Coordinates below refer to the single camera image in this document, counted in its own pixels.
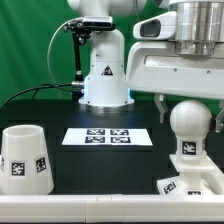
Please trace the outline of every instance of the cable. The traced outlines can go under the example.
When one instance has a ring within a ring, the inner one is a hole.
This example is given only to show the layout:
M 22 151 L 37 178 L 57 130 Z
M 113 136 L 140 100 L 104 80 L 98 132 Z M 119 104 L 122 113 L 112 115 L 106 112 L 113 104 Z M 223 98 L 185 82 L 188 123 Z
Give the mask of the cable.
M 135 0 L 135 14 L 139 22 L 140 20 L 139 20 L 139 10 L 138 10 L 138 0 Z
M 8 98 L 2 105 L 2 107 L 6 106 L 7 104 L 9 104 L 14 98 L 16 98 L 17 96 L 20 96 L 24 93 L 28 93 L 28 92 L 31 92 L 31 91 L 35 91 L 32 99 L 34 99 L 34 97 L 36 96 L 36 94 L 38 93 L 39 90 L 41 89 L 52 89 L 52 88 L 57 88 L 57 89 L 60 89 L 62 91 L 66 91 L 66 92 L 71 92 L 72 91 L 69 91 L 69 90 L 65 90 L 61 87 L 66 87 L 66 86 L 71 86 L 71 84 L 69 83 L 65 83 L 65 84 L 55 84 L 55 85 L 51 85 L 51 84 L 45 84 L 45 85 L 42 85 L 42 86 L 37 86 L 37 87 L 32 87 L 32 88 L 29 88 L 29 89 L 25 89 L 25 90 L 22 90 L 18 93 L 15 93 L 14 95 L 12 95 L 10 98 Z
M 51 69 L 51 63 L 50 63 L 50 56 L 51 56 L 51 50 L 52 50 L 52 45 L 53 45 L 53 42 L 56 38 L 56 36 L 58 35 L 59 31 L 61 30 L 62 27 L 64 27 L 67 23 L 71 23 L 73 21 L 76 21 L 76 20 L 80 20 L 82 19 L 81 17 L 80 18 L 76 18 L 76 19 L 71 19 L 71 20 L 68 20 L 67 22 L 64 22 L 61 26 L 59 26 L 59 28 L 55 31 L 54 35 L 52 36 L 51 38 L 51 41 L 49 43 L 49 46 L 48 46 L 48 51 L 47 51 L 47 67 L 48 67 L 48 72 L 54 82 L 54 84 L 56 85 L 56 80 L 55 80 L 55 77 L 53 75 L 53 72 L 52 72 L 52 69 Z M 61 93 L 60 93 L 60 90 L 58 91 L 58 94 L 60 96 L 60 99 L 62 99 L 62 96 L 61 96 Z

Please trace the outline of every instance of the black tabletop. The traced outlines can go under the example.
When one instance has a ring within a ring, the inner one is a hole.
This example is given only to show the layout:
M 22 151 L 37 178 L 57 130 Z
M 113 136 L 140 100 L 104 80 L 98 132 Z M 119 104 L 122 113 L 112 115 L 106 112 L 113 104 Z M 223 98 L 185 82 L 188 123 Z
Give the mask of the black tabletop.
M 55 184 L 52 194 L 158 194 L 157 180 L 178 175 L 169 160 L 176 152 L 175 134 L 169 124 L 160 124 L 151 101 L 115 114 L 83 111 L 70 100 L 19 100 L 0 110 L 1 133 L 20 124 L 44 128 Z M 153 146 L 62 145 L 68 128 L 147 129 Z M 210 132 L 206 140 L 208 155 L 221 170 L 223 142 L 223 132 Z

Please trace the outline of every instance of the white ball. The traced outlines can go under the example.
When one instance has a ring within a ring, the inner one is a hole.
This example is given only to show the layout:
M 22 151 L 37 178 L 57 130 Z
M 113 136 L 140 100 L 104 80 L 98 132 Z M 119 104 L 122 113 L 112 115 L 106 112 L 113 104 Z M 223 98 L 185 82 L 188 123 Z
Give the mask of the white ball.
M 187 100 L 173 109 L 170 124 L 177 136 L 206 137 L 211 118 L 211 112 L 204 104 Z

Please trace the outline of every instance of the white cup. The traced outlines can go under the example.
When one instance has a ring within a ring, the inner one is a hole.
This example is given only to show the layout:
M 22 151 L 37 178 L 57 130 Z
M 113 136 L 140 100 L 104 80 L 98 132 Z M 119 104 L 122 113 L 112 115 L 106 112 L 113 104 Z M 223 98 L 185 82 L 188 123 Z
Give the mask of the white cup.
M 0 187 L 5 195 L 44 195 L 54 188 L 42 127 L 5 129 L 0 164 Z

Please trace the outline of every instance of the sticker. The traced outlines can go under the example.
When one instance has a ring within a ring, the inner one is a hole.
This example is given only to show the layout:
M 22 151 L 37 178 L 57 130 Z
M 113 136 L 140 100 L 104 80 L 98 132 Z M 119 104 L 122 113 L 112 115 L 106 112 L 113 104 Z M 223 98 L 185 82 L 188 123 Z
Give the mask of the sticker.
M 176 183 L 173 181 L 170 184 L 168 184 L 166 187 L 164 187 L 164 192 L 165 194 L 169 194 L 172 190 L 174 190 L 175 188 L 177 188 Z
M 42 157 L 42 158 L 36 160 L 36 168 L 37 168 L 37 173 L 40 173 L 47 169 L 45 157 Z
M 25 176 L 25 163 L 12 163 L 12 176 Z
M 129 135 L 129 131 L 125 129 L 112 129 L 110 130 L 111 135 Z
M 129 137 L 111 137 L 111 143 L 131 143 Z
M 86 137 L 85 143 L 105 143 L 105 137 Z
M 4 172 L 4 165 L 5 165 L 5 160 L 2 157 L 2 161 L 1 161 L 1 170 Z
M 105 135 L 105 129 L 87 129 L 87 135 Z
M 202 190 L 186 190 L 187 195 L 202 195 Z
M 196 142 L 182 142 L 182 154 L 196 156 Z
M 109 75 L 109 76 L 113 75 L 113 72 L 111 71 L 111 68 L 109 65 L 107 65 L 107 67 L 104 69 L 102 75 Z

